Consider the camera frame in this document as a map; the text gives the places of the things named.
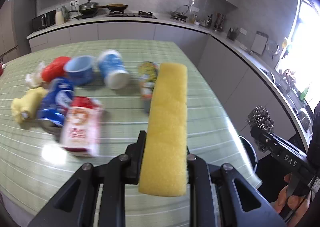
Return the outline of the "right hand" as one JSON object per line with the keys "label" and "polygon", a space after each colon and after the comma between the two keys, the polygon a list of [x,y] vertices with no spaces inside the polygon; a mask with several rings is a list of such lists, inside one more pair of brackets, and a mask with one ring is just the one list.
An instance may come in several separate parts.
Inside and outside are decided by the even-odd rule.
{"label": "right hand", "polygon": [[277,213],[280,213],[285,205],[287,205],[291,210],[297,210],[293,215],[292,219],[287,224],[287,226],[295,226],[301,220],[301,218],[304,216],[304,214],[309,208],[310,194],[308,194],[307,197],[290,196],[289,198],[287,198],[287,188],[288,186],[285,186],[280,191],[277,200],[274,203],[272,203],[272,206]]}

